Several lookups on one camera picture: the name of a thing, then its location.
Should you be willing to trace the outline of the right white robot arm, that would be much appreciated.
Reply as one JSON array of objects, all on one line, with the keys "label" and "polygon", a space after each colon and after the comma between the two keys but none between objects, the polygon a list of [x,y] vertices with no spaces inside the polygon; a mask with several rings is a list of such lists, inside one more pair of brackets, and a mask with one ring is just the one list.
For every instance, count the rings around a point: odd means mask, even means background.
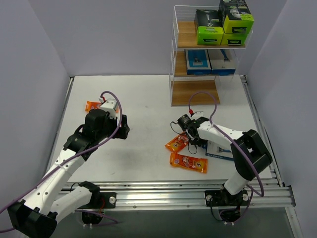
[{"label": "right white robot arm", "polygon": [[187,133],[190,142],[201,146],[207,142],[214,142],[223,148],[230,148],[233,155],[235,172],[223,185],[220,199],[230,205],[238,198],[238,193],[256,179],[260,186],[257,195],[264,196],[264,186],[260,173],[272,163],[272,156],[265,146],[260,135],[253,129],[238,131],[220,126],[211,121],[211,118],[190,118],[182,115],[177,124]]}]

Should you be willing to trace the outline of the blue white razor box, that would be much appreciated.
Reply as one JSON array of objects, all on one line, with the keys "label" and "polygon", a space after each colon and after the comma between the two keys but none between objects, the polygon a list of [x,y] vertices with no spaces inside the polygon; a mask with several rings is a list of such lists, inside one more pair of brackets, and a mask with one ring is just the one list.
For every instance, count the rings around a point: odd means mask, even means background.
[{"label": "blue white razor box", "polygon": [[211,64],[207,50],[185,50],[188,75],[210,75]]}]

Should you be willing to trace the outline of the black green razor pack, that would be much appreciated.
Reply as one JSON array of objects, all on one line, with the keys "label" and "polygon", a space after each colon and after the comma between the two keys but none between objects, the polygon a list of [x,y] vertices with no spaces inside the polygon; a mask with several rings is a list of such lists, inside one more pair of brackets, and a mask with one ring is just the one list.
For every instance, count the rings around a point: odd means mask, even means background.
[{"label": "black green razor pack", "polygon": [[194,24],[198,45],[220,45],[223,28],[217,10],[197,9]]}]

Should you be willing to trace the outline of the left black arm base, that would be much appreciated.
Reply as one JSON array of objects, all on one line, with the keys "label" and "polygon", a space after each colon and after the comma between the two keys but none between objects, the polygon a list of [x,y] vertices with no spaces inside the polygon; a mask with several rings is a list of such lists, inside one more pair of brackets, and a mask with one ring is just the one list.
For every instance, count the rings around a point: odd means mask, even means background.
[{"label": "left black arm base", "polygon": [[113,209],[116,207],[116,196],[115,192],[102,192],[100,193],[100,209]]}]

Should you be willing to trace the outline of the tall green black razor box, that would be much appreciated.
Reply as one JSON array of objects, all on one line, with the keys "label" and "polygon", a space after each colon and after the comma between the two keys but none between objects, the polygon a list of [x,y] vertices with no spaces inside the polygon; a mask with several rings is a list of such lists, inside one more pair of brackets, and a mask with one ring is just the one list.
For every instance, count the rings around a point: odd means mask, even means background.
[{"label": "tall green black razor box", "polygon": [[243,46],[248,37],[245,33],[223,33],[221,45],[226,46]]}]

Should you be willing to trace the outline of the small black green razor box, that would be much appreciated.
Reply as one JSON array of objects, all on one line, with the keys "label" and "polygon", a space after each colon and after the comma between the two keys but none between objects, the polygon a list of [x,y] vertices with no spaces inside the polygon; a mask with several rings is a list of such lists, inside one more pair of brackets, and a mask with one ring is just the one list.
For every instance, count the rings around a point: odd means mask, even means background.
[{"label": "small black green razor box", "polygon": [[221,0],[219,13],[226,34],[249,34],[254,18],[245,0]]}]

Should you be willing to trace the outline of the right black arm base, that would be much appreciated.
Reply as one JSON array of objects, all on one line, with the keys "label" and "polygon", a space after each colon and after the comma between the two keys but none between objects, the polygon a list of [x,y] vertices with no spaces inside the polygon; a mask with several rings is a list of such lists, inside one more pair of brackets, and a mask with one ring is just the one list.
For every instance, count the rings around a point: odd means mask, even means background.
[{"label": "right black arm base", "polygon": [[242,190],[236,195],[231,195],[226,189],[205,190],[206,205],[209,207],[246,206],[249,196],[246,190]]}]

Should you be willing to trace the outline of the grey box blue razor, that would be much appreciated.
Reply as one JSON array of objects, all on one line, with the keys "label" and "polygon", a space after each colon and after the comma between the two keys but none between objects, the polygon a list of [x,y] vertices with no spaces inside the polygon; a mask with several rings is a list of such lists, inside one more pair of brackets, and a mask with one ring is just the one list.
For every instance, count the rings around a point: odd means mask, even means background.
[{"label": "grey box blue razor", "polygon": [[234,161],[233,155],[230,149],[220,147],[218,144],[209,141],[206,145],[206,156],[223,159],[228,161]]},{"label": "grey box blue razor", "polygon": [[212,75],[228,76],[235,73],[235,59],[230,50],[208,50],[208,55]]}]

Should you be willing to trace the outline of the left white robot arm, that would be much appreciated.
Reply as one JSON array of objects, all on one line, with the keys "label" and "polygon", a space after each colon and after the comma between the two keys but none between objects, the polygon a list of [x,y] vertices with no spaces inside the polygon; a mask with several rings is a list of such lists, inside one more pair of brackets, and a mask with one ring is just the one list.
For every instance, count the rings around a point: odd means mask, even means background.
[{"label": "left white robot arm", "polygon": [[100,188],[88,181],[79,183],[63,198],[57,199],[57,195],[102,141],[126,139],[129,130],[126,115],[116,117],[109,111],[91,110],[84,124],[68,137],[39,184],[7,207],[13,228],[31,238],[48,238],[57,224],[76,209],[100,207],[104,200]]}]

